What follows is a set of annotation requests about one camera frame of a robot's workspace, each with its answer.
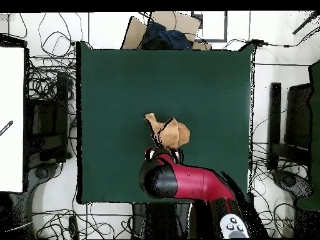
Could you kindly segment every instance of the green mat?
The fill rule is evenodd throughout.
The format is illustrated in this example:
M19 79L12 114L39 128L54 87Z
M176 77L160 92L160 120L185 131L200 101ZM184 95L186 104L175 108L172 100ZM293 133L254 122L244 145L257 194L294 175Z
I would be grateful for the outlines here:
M303 210L320 211L320 61L309 67L309 77L314 89L310 99L312 112L310 176L314 194L298 200L297 206Z
M80 47L82 203L159 202L138 183L144 150L154 146L147 113L160 122L173 116L190 129L185 164L225 171L247 192L253 46L241 52Z

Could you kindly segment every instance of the cardboard box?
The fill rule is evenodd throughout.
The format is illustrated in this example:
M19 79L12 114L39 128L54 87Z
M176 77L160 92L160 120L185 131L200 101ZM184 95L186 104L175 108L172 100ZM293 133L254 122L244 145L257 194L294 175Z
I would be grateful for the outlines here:
M154 22L165 26L167 30L176 28L177 31L184 33L187 40L191 42L194 42L200 26L200 21L197 19L178 12L156 11L151 14L151 17ZM146 28L147 26L138 19L131 17L121 49L137 49L143 39ZM211 44L194 43L192 48L203 51L210 50Z

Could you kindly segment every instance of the dark blue bag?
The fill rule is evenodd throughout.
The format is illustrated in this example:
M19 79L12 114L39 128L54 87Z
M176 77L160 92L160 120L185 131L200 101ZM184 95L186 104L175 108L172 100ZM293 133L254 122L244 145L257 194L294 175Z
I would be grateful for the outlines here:
M192 50L190 42L180 31L167 31L166 27L154 22L146 31L143 49Z

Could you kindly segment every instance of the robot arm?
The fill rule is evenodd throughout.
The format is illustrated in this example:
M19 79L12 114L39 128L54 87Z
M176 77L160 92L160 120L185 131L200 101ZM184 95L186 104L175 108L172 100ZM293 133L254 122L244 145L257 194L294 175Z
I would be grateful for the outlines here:
M220 238L249 238L236 197L216 172L183 165L179 149L146 149L140 170L141 189L155 198L203 200L210 206Z

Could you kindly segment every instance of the white tabletop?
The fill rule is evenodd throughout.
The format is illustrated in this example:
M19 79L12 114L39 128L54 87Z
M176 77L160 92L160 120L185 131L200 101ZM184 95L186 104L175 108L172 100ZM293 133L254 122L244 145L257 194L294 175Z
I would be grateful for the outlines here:
M0 191L23 190L24 49L0 47Z

